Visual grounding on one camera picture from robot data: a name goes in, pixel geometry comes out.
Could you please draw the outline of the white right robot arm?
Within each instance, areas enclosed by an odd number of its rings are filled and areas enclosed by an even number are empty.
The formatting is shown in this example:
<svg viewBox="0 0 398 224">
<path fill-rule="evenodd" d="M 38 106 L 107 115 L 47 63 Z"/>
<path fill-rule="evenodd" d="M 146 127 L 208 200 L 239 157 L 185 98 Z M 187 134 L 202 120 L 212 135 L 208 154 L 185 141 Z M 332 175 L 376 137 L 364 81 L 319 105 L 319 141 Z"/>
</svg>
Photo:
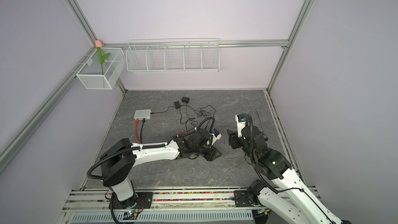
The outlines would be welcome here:
<svg viewBox="0 0 398 224">
<path fill-rule="evenodd" d="M 236 115 L 235 121 L 237 131 L 228 131 L 229 145 L 243 150 L 259 176 L 248 188 L 257 204 L 289 224 L 345 223 L 317 199 L 282 153 L 268 147 L 250 114 Z"/>
</svg>

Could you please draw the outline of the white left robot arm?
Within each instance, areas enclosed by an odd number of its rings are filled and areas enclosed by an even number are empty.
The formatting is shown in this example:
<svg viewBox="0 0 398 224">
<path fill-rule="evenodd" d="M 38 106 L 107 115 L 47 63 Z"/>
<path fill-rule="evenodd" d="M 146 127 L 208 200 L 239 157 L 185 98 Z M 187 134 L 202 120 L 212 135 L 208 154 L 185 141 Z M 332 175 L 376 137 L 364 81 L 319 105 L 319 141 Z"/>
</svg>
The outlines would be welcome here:
<svg viewBox="0 0 398 224">
<path fill-rule="evenodd" d="M 90 167 L 86 177 L 100 180 L 120 202 L 134 201 L 137 194 L 128 179 L 133 167 L 160 160 L 193 159 L 192 156 L 202 156 L 209 162 L 220 158 L 222 153 L 215 142 L 222 134 L 214 128 L 214 123 L 215 118 L 208 117 L 193 131 L 163 143 L 131 143 L 129 139 L 121 139 Z"/>
</svg>

